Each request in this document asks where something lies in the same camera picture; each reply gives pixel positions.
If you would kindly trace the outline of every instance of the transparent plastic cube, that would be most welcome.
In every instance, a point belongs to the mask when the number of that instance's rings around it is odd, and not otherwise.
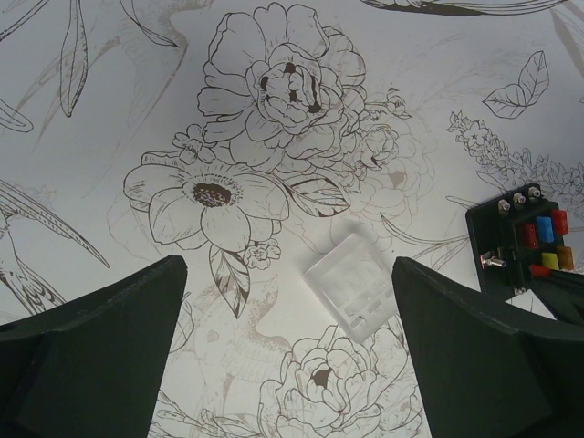
[[[345,333],[359,343],[397,312],[391,268],[357,234],[326,254],[304,278]]]

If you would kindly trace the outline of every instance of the red fuse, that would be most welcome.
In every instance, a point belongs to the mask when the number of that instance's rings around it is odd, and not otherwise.
[[[537,248],[536,226],[533,224],[521,224],[521,236],[523,245],[531,249]]]
[[[551,223],[554,225],[554,233],[557,235],[568,233],[568,214],[564,210],[552,210]]]

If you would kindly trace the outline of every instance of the metal screw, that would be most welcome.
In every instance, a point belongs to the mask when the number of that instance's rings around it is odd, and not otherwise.
[[[513,195],[513,203],[516,206],[521,206],[524,203],[526,203],[526,201],[527,201],[526,197],[523,194],[521,194],[521,193],[515,193]]]
[[[485,260],[485,266],[505,267],[507,266],[507,262],[505,260],[501,260],[500,258],[491,257]]]
[[[507,214],[511,210],[511,204],[508,203],[505,199],[499,201],[499,213],[500,214]]]
[[[541,197],[541,191],[537,187],[529,187],[527,195],[529,196],[529,201],[537,201]]]

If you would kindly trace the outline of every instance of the bird tail feather drawing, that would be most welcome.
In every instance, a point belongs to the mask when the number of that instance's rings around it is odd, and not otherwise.
[[[21,214],[28,219],[38,220],[54,233],[74,240],[96,257],[103,265],[110,267],[103,255],[85,237],[49,212],[43,205],[2,180],[0,180],[0,208],[8,215]]]
[[[35,315],[47,310],[45,303],[53,306],[65,304],[65,299],[43,277],[20,259],[16,258],[16,261],[22,270],[6,275],[4,281],[26,310]]]
[[[369,6],[392,11],[437,14],[442,16],[521,16],[544,11],[566,0],[484,0],[465,2],[456,0],[361,0]]]

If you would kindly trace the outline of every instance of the floral wallpaper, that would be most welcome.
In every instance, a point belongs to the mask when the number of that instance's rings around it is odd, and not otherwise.
[[[183,256],[152,438],[430,436],[399,316],[302,279],[351,232],[476,287],[465,211],[535,182],[584,272],[576,2],[0,10],[0,324]]]

